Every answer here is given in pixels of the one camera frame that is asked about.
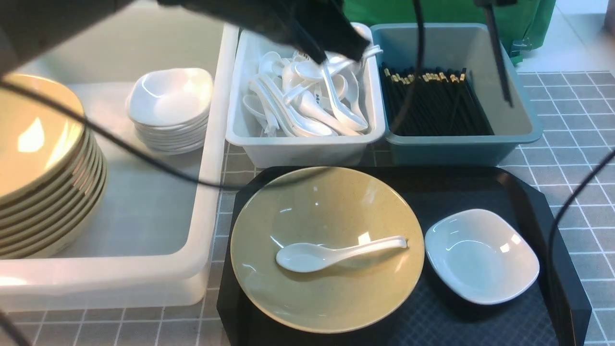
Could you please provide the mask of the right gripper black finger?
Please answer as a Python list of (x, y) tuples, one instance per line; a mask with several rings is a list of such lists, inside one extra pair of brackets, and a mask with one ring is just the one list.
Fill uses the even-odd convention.
[(509, 79), (504, 63), (504, 57), (502, 53), (502, 47), (500, 37), (498, 33), (498, 26), (496, 23), (496, 17), (493, 10), (493, 4), (484, 4), (483, 11), (486, 19), (486, 26), (488, 27), (490, 42), (492, 46), (492, 52), (495, 60), (495, 64), (498, 70), (499, 83), (501, 86), (503, 98), (509, 107), (513, 107), (512, 95), (510, 94)]

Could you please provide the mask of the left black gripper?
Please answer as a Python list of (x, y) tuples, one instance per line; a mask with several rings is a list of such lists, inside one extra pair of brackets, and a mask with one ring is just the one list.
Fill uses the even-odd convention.
[(280, 45), (306, 53), (314, 62), (327, 52), (359, 61), (369, 40), (343, 12), (342, 0), (160, 0), (252, 31)]

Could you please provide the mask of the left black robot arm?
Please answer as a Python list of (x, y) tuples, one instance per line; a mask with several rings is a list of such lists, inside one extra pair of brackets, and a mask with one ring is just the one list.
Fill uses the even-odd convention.
[[(130, 6), (130, 0), (3, 0), (5, 75)], [(323, 63), (327, 52), (359, 61), (369, 40), (352, 26), (342, 0), (160, 0), (257, 33)]]

